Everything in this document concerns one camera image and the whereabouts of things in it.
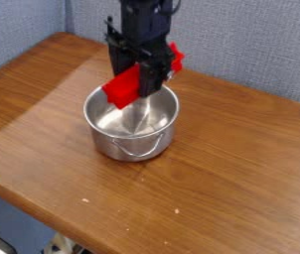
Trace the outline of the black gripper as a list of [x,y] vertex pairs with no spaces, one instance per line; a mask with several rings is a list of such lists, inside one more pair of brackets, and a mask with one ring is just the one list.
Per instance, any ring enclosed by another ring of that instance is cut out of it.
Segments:
[[[177,6],[173,3],[123,3],[121,30],[113,26],[113,17],[108,17],[105,39],[116,75],[136,63],[153,59],[157,51],[167,51],[167,37],[176,13]],[[164,63],[140,65],[141,97],[151,96],[161,89],[171,71],[172,67]]]

